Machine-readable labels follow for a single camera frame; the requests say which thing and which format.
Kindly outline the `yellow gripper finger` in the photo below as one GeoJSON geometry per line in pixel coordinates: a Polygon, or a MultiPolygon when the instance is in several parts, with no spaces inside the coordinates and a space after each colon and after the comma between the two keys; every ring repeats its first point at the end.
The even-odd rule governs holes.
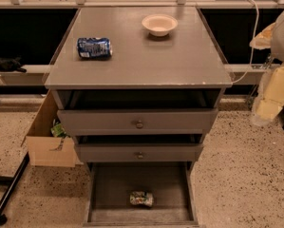
{"type": "Polygon", "coordinates": [[[271,23],[268,27],[262,30],[255,38],[252,39],[249,46],[255,49],[267,49],[271,47],[272,33],[275,23],[271,23]]]}
{"type": "Polygon", "coordinates": [[[284,107],[284,63],[269,69],[261,78],[254,100],[251,122],[257,126],[271,123],[284,107]]]}

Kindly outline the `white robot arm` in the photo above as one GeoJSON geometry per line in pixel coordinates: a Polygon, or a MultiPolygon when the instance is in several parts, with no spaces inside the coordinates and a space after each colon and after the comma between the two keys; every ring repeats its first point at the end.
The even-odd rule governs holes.
{"type": "Polygon", "coordinates": [[[262,126],[272,122],[284,107],[284,10],[250,42],[250,47],[269,48],[272,58],[282,62],[262,76],[260,93],[254,101],[252,123],[262,126]]]}

